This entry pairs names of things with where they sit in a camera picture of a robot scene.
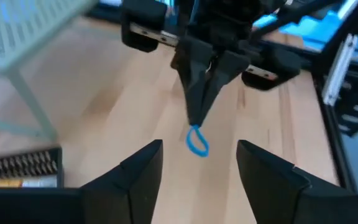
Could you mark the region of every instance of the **blue object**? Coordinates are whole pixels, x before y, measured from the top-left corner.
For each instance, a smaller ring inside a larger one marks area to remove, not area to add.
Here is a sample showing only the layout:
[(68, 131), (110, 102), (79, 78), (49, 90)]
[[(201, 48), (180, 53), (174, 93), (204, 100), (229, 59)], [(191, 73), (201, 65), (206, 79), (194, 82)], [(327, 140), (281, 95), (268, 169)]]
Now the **blue object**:
[(197, 13), (197, 9), (198, 9), (198, 1), (199, 0), (194, 0), (193, 8), (192, 8), (191, 14), (190, 14), (189, 23), (192, 23), (194, 21), (194, 18), (196, 17), (196, 13)]
[[(205, 150), (198, 149), (191, 141), (191, 133), (195, 131), (198, 139), (201, 141)], [(205, 140), (203, 134), (200, 132), (200, 127), (198, 125), (194, 125), (190, 128), (189, 132), (187, 133), (186, 137), (186, 144), (189, 147), (190, 151), (200, 157), (208, 157), (209, 154), (209, 144), (208, 141)]]

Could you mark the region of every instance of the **blue rubber band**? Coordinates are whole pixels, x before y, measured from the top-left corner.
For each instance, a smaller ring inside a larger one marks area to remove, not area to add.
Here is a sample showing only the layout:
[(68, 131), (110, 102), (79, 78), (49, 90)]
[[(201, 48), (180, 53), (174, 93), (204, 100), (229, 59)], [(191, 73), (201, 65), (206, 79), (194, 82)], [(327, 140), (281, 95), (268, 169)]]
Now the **blue rubber band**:
[[(194, 125), (190, 128), (189, 132), (187, 133), (187, 137), (186, 137), (186, 144), (189, 147), (190, 151), (193, 152), (194, 154), (196, 154), (197, 156), (200, 157), (208, 157), (209, 154), (209, 144), (208, 141), (205, 140), (203, 134), (199, 131), (199, 126), (198, 125)], [(201, 143), (204, 145), (205, 150), (201, 150), (198, 149), (191, 141), (191, 133), (195, 131), (196, 135), (198, 137), (198, 139), (201, 141)]]

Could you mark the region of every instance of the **chair seat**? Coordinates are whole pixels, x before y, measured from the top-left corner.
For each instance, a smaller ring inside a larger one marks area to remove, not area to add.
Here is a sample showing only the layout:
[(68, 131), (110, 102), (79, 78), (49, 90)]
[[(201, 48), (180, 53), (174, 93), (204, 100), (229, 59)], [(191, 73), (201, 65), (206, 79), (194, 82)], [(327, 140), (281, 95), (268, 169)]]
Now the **chair seat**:
[(0, 73), (45, 45), (97, 0), (0, 0)]

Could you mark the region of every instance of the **wooden tabletop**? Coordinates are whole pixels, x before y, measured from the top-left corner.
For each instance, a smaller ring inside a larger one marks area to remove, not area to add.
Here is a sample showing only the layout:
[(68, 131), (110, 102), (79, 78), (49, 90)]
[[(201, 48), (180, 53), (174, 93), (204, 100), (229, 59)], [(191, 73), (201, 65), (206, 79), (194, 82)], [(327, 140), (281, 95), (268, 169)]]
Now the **wooden tabletop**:
[[(82, 28), (88, 26), (105, 26), (111, 33), (117, 31), (108, 25), (80, 23)], [(158, 50), (146, 54), (125, 47), (119, 39), (107, 38), (108, 35), (82, 34), (77, 30), (67, 32), (70, 35), (59, 37), (53, 50), (42, 56), (42, 65), (41, 62), (32, 63), (32, 71), (47, 73), (57, 69), (53, 63), (59, 64), (74, 82), (65, 85), (66, 91), (75, 89), (79, 95), (82, 91), (76, 89), (76, 85), (85, 79), (83, 76), (94, 77), (87, 80), (90, 86), (99, 74), (108, 75), (91, 98), (90, 93), (84, 95), (84, 99), (76, 96), (65, 101), (56, 96), (50, 100), (41, 97), (46, 105), (59, 105), (53, 107), (54, 110), (73, 104), (73, 101), (86, 105), (82, 109), (76, 107), (81, 111), (80, 119), (75, 120), (74, 128), (61, 134), (67, 187), (78, 187), (97, 178), (153, 139), (163, 139), (164, 150), (155, 224), (255, 223), (237, 168), (235, 155), (239, 139), (248, 140), (318, 177), (337, 183), (308, 72), (266, 92), (244, 86), (240, 78), (225, 86), (201, 128), (209, 141), (210, 155), (200, 158), (185, 145), (189, 125), (178, 74), (170, 68), (174, 53), (170, 47), (161, 45)], [(300, 38), (290, 35), (275, 33), (267, 38), (302, 46)], [(79, 50), (86, 45), (92, 48)], [(99, 55), (92, 51), (94, 48), (99, 49)], [(70, 51), (73, 51), (70, 65), (75, 65), (76, 71), (88, 71), (87, 74), (78, 76), (64, 63)], [(60, 78), (54, 76), (56, 85), (65, 82), (61, 74)], [(53, 122), (60, 129), (62, 122), (58, 119)]]

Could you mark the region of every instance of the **light wood surface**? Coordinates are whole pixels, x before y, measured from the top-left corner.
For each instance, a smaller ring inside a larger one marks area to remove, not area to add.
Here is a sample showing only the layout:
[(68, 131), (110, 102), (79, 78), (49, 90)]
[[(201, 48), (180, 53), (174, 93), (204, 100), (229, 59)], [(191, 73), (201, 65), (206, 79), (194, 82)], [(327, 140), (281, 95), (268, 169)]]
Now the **light wood surface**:
[[(89, 26), (104, 30), (84, 32)], [(237, 169), (239, 139), (337, 183), (308, 72), (267, 92), (239, 78), (225, 86), (201, 128), (211, 146), (203, 159), (185, 145), (189, 125), (178, 75), (169, 66), (173, 50), (138, 52), (123, 46), (117, 32), (77, 21), (23, 68), (61, 135), (67, 187), (93, 180), (153, 139), (163, 139), (164, 148), (155, 224), (255, 223)], [(267, 38), (302, 46), (289, 35)], [(0, 115), (32, 124), (18, 97), (8, 97)], [(0, 154), (45, 144), (0, 133)]]

